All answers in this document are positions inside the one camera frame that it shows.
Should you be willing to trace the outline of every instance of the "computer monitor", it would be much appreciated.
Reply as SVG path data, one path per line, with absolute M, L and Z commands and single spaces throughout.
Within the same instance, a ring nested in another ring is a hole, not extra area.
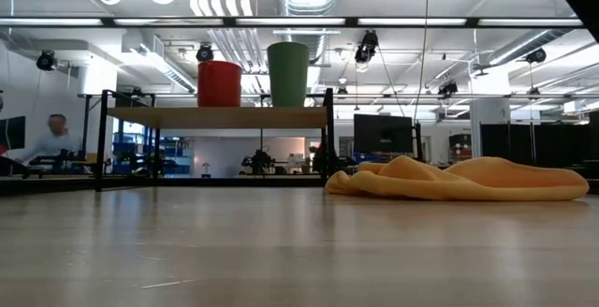
M 0 146 L 8 150 L 25 148 L 25 117 L 0 120 Z
M 412 118 L 355 114 L 354 151 L 360 154 L 413 153 Z

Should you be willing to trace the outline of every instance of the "ceiling beam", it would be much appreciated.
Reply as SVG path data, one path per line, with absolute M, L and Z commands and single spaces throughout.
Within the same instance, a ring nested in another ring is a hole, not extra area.
M 359 29 L 586 29 L 577 18 L 482 17 L 45 17 L 0 16 L 12 28 L 359 28 Z

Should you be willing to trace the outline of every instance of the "person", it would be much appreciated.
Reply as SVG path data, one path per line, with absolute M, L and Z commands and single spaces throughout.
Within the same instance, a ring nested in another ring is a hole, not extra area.
M 66 117 L 63 114 L 52 114 L 48 118 L 50 133 L 37 140 L 34 148 L 19 160 L 27 162 L 36 156 L 56 156 L 61 150 L 78 154 L 81 150 L 81 139 L 68 132 Z

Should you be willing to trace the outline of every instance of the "shelf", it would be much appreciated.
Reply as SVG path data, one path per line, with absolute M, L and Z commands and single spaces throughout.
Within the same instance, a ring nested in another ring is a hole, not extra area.
M 108 116 L 162 129 L 323 128 L 325 107 L 113 108 Z

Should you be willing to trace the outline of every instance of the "black curtain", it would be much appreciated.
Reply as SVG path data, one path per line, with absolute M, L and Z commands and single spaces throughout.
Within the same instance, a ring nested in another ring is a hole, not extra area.
M 525 165 L 570 167 L 589 159 L 592 152 L 588 125 L 482 124 L 480 130 L 483 156 L 502 157 Z

